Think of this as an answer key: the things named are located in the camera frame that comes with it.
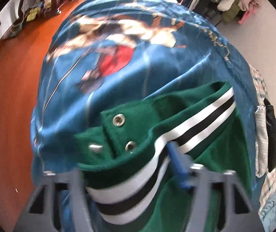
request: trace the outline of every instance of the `plaid fabric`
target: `plaid fabric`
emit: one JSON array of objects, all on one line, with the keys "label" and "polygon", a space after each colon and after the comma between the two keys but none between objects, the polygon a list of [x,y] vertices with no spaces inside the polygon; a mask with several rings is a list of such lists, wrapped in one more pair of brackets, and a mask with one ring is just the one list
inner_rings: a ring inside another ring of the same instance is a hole
[{"label": "plaid fabric", "polygon": [[249,64],[250,71],[253,78],[253,83],[257,91],[257,99],[259,105],[264,105],[263,100],[268,98],[267,87],[265,81],[258,70]]},{"label": "plaid fabric", "polygon": [[261,213],[267,199],[273,194],[276,190],[276,168],[274,168],[270,173],[267,173],[265,182],[261,189],[261,195],[259,198],[260,208],[259,212]]}]

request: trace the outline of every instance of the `olive green garment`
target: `olive green garment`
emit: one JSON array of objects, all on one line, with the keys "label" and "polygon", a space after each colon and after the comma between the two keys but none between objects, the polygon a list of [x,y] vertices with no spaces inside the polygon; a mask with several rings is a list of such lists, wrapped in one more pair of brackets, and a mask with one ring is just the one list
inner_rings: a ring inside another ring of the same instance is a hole
[{"label": "olive green garment", "polygon": [[[118,114],[124,116],[119,126],[113,121]],[[171,140],[211,171],[235,170],[251,194],[246,141],[229,83],[131,102],[101,118],[101,127],[76,135],[77,159],[110,231],[184,230],[192,194],[179,187],[168,166],[165,144]],[[136,146],[126,149],[128,142]],[[212,190],[205,231],[216,229],[220,197]]]}]

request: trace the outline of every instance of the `cartoon print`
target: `cartoon print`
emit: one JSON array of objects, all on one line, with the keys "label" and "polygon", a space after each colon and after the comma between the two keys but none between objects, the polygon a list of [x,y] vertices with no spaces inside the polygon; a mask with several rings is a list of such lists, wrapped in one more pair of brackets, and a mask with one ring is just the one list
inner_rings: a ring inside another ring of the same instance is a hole
[{"label": "cartoon print", "polygon": [[155,15],[152,24],[148,25],[126,15],[99,18],[74,16],[70,21],[78,23],[78,35],[60,46],[50,48],[46,59],[49,62],[55,57],[67,54],[74,49],[86,48],[97,41],[113,41],[115,43],[113,47],[102,47],[91,51],[99,54],[97,63],[94,69],[86,71],[77,84],[81,92],[90,93],[102,86],[104,77],[121,70],[130,62],[137,47],[137,40],[145,40],[150,44],[160,44],[169,48],[176,45],[176,39],[172,33],[181,28],[184,21],[176,23],[176,20],[172,20],[171,26],[163,27],[160,26],[161,19],[162,16]]}]

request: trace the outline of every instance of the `metal snap button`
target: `metal snap button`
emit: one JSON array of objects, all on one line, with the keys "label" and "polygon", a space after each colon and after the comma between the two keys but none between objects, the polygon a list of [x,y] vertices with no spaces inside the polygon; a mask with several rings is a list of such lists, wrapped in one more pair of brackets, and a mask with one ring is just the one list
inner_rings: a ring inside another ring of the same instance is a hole
[{"label": "metal snap button", "polygon": [[136,143],[134,141],[130,141],[125,146],[125,151],[129,153],[133,153],[133,149],[136,147]]},{"label": "metal snap button", "polygon": [[117,114],[113,117],[113,120],[112,120],[112,123],[115,125],[115,126],[123,126],[125,122],[125,117],[123,114]]},{"label": "metal snap button", "polygon": [[89,143],[89,149],[95,153],[100,153],[102,151],[102,145]]}]

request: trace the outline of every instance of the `orange floor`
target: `orange floor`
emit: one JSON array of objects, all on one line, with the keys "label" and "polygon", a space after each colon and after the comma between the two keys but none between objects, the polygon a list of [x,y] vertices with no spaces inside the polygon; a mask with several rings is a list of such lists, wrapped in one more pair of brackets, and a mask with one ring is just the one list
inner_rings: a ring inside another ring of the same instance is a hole
[{"label": "orange floor", "polygon": [[33,189],[29,129],[41,64],[59,25],[83,1],[68,1],[60,15],[32,21],[0,42],[0,225],[6,232]]}]

